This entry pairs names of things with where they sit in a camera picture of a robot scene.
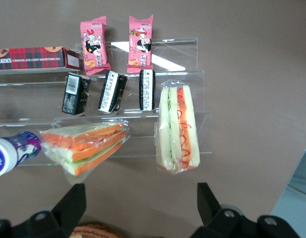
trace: yogurt bottle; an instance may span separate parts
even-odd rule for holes
[[[41,150],[39,138],[29,131],[0,138],[0,176],[22,161],[34,158]]]

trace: acrylic display stand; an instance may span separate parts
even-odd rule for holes
[[[81,52],[81,44],[75,47]],[[139,109],[139,75],[125,74],[128,42],[106,43],[108,62],[113,71],[128,76],[119,111],[98,111],[105,72],[92,75],[86,110],[80,115],[61,111],[67,72],[0,75],[0,137],[21,131],[40,131],[55,126],[77,124],[79,120],[123,119],[129,121],[131,137],[111,158],[155,156],[155,123],[163,83],[181,82],[190,86],[201,154],[211,153],[211,113],[206,109],[204,72],[198,69],[197,38],[155,40],[152,62],[156,73],[155,109]],[[54,165],[44,153],[20,166]]]

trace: pink snack package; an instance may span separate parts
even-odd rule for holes
[[[80,23],[84,67],[87,75],[95,74],[104,69],[111,69],[110,64],[107,63],[105,51],[104,30],[106,25],[106,16]]]
[[[141,69],[153,69],[151,63],[151,41],[153,15],[148,19],[137,20],[129,17],[129,61],[128,73],[140,73]]]

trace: red plaid box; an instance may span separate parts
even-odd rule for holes
[[[0,49],[0,74],[77,70],[79,55],[64,47]]]

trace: brown table surface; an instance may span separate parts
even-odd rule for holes
[[[188,237],[202,224],[198,182],[252,220],[270,213],[306,148],[306,1],[0,0],[0,48],[73,48],[80,22],[102,15],[106,40],[127,41],[129,15],[151,14],[155,39],[198,38],[213,154],[176,176],[154,158],[105,161],[85,180],[85,219]],[[16,225],[70,187],[61,167],[18,167],[0,177],[0,219]]]

